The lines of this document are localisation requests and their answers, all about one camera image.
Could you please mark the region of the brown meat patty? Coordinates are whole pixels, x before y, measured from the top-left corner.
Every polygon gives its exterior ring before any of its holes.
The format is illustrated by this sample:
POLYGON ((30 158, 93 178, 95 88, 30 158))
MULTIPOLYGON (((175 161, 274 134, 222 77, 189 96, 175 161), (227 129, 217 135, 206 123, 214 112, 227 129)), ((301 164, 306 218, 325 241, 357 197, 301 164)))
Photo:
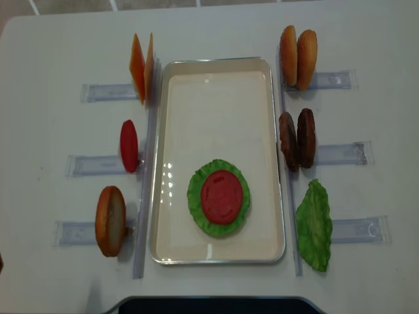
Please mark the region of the brown meat patty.
POLYGON ((299 170, 297 154, 297 136, 293 119, 288 112, 283 112, 279 117, 281 151, 289 170, 293 173, 299 170))
POLYGON ((297 123, 298 161, 301 167, 311 168, 316 155, 316 128, 311 109, 304 108, 297 123))

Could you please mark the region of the green lettuce leaf on tray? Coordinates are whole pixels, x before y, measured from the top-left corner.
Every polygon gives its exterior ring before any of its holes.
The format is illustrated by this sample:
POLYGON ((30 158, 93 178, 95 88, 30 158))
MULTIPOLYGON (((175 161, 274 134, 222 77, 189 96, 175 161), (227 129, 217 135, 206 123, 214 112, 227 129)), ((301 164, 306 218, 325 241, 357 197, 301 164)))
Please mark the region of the green lettuce leaf on tray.
POLYGON ((189 211, 193 220, 202 231, 212 237, 229 236, 239 230, 246 221, 246 216, 249 212, 249 206, 251 204, 249 186, 241 171, 235 165, 220 159, 215 159, 195 171, 189 182, 187 199, 189 211), (227 170, 235 174, 235 176, 239 179, 243 190, 243 202, 240 212, 236 218, 227 225, 214 224, 210 222, 203 213, 200 201, 200 192, 204 181, 209 177, 209 175, 218 170, 227 170))

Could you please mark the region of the red tomato slice standing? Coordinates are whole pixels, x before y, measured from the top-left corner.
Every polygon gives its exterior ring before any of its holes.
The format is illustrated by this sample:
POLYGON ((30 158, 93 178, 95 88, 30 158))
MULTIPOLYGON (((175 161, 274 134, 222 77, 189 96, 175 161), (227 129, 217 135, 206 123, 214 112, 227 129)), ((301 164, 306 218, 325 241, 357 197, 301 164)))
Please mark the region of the red tomato slice standing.
POLYGON ((134 123, 127 120, 122 124, 120 132, 120 155, 124 168, 135 173, 138 166, 138 140, 134 123))

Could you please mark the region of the orange cheese slice outer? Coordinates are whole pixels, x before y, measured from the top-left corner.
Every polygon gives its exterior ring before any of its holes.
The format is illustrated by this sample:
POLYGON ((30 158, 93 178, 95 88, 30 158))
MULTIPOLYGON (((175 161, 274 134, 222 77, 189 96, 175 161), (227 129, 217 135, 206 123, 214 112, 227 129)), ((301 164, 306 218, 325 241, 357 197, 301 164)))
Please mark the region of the orange cheese slice outer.
POLYGON ((141 49, 140 41, 136 33, 134 34, 134 38, 132 41, 129 70, 130 70, 132 81, 134 83, 134 87, 136 88, 136 92, 138 94, 139 100, 141 104, 143 105, 145 101, 145 78, 144 78, 145 60, 143 57, 143 52, 141 49))

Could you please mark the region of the clear cheese holder strip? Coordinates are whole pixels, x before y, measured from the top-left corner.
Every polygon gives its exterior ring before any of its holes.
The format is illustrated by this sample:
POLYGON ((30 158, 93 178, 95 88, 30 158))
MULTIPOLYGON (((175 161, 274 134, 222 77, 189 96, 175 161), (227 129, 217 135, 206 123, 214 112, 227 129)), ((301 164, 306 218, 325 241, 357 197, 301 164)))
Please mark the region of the clear cheese holder strip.
POLYGON ((139 99, 132 84, 83 84, 81 103, 139 99))

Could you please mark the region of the clear lettuce holder strip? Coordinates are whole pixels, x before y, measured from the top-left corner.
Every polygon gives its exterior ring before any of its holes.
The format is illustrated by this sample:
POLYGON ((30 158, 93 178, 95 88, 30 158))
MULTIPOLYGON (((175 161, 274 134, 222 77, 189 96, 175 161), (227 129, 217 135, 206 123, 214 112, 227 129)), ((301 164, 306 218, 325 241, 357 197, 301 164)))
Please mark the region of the clear lettuce holder strip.
POLYGON ((386 215, 333 220, 332 244, 391 243, 386 215))

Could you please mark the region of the white rectangular tray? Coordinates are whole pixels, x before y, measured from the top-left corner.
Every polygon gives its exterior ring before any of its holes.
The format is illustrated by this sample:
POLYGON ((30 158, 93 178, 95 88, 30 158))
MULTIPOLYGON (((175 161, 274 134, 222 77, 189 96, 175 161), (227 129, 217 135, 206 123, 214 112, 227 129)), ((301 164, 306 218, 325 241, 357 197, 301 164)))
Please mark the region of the white rectangular tray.
POLYGON ((163 72, 150 252, 159 264, 265 263, 285 229, 272 70, 260 57, 174 61, 163 72), (187 190, 215 159, 235 165, 251 204, 239 230, 212 237, 193 220, 187 190))

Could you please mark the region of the bun slice standing left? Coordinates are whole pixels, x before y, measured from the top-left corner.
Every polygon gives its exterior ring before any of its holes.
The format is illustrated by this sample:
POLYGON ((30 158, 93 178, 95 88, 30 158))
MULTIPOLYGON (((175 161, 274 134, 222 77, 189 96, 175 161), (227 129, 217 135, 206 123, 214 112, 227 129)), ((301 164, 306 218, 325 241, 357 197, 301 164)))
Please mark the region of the bun slice standing left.
POLYGON ((126 206, 116 186, 106 186, 101 191, 96 209, 95 234, 104 256, 118 256, 126 235, 126 206))

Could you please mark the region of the bun slice standing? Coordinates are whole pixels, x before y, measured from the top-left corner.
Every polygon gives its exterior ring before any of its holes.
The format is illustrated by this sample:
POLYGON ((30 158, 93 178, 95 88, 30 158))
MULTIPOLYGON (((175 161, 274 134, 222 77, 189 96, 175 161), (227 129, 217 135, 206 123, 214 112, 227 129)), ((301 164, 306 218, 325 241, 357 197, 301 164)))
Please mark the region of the bun slice standing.
POLYGON ((101 191, 96 209, 95 234, 104 256, 118 256, 126 235, 126 206, 116 186, 106 186, 101 191))
POLYGON ((307 90, 316 68, 318 42, 315 31, 303 31, 297 41, 297 88, 307 90))
POLYGON ((284 81, 294 86, 297 83, 297 38, 294 26, 287 26, 280 37, 280 65, 284 81))

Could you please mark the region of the bun slice standing inner right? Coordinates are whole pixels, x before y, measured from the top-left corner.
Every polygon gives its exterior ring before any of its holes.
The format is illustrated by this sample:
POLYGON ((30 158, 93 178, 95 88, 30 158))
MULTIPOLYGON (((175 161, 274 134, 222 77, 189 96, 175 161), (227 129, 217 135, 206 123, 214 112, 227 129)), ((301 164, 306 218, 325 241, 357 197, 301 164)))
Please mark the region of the bun slice standing inner right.
POLYGON ((280 65, 284 81, 294 86, 297 83, 297 38, 294 26, 287 26, 280 37, 280 65))

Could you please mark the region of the bun slice standing outer right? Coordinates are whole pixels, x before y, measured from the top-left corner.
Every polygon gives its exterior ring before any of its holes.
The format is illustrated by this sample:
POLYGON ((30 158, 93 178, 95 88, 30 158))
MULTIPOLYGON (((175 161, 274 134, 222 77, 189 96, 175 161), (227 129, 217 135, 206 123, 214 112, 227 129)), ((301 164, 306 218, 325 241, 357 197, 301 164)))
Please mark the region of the bun slice standing outer right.
POLYGON ((297 41, 297 88, 307 90, 316 68, 318 42, 315 31, 303 31, 297 41))

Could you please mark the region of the clear right bun holder strip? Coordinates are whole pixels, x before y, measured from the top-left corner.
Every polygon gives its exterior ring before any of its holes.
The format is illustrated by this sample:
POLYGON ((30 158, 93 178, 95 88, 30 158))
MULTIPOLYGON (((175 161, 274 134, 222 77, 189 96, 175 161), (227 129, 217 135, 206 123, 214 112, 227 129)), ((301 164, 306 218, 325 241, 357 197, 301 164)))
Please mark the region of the clear right bun holder strip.
POLYGON ((307 90, 356 90, 359 88, 355 69, 337 72, 315 72, 307 90))

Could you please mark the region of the clear bun holder strip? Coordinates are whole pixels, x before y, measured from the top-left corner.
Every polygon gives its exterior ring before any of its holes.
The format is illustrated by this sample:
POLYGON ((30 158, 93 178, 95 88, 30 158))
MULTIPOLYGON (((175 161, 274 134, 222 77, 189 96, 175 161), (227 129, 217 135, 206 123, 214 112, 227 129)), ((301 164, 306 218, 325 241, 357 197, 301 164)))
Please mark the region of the clear bun holder strip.
POLYGON ((54 247, 97 245, 95 222, 56 221, 54 247))
POLYGON ((307 90, 356 90, 359 88, 355 69, 337 72, 315 72, 307 90))

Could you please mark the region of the clear left bun holder strip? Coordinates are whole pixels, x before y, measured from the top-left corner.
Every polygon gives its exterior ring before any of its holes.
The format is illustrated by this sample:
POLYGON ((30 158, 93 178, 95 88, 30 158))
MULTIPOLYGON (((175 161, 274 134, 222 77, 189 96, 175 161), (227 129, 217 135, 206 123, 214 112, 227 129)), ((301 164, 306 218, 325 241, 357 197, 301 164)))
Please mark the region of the clear left bun holder strip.
POLYGON ((95 222, 56 221, 54 247, 97 245, 95 222))

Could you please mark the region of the clear long rail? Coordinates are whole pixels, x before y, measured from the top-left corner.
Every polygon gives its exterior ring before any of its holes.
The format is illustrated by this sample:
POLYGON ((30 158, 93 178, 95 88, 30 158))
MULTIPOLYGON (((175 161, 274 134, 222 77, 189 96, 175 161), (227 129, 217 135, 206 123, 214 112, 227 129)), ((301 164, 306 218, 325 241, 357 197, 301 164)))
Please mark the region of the clear long rail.
MULTIPOLYGON (((277 46, 276 51, 276 67, 277 67, 277 74, 278 74, 278 93, 280 97, 280 112, 284 113, 286 111, 285 108, 285 88, 283 84, 283 77, 282 77, 282 69, 280 65, 280 53, 279 47, 277 46)), ((295 275, 297 277, 302 277, 303 275, 303 268, 302 268, 302 261, 301 256, 299 254, 299 247, 298 247, 298 240, 297 240, 297 227, 295 221, 295 202, 294 202, 294 195, 293 195, 293 173, 289 170, 288 166, 285 166, 285 178, 286 178, 286 185, 287 185, 287 199, 289 204, 289 219, 291 224, 291 241, 293 247, 293 261, 295 265, 295 275)))
POLYGON ((147 229, 149 223, 149 211, 153 196, 153 177, 156 160, 156 143, 158 141, 160 89, 162 82, 162 66, 158 57, 155 56, 153 69, 153 83, 151 89, 151 105, 147 124, 147 137, 143 157, 143 177, 141 180, 141 198, 137 217, 136 246, 133 263, 133 279, 141 279, 144 274, 145 254, 147 249, 147 229))

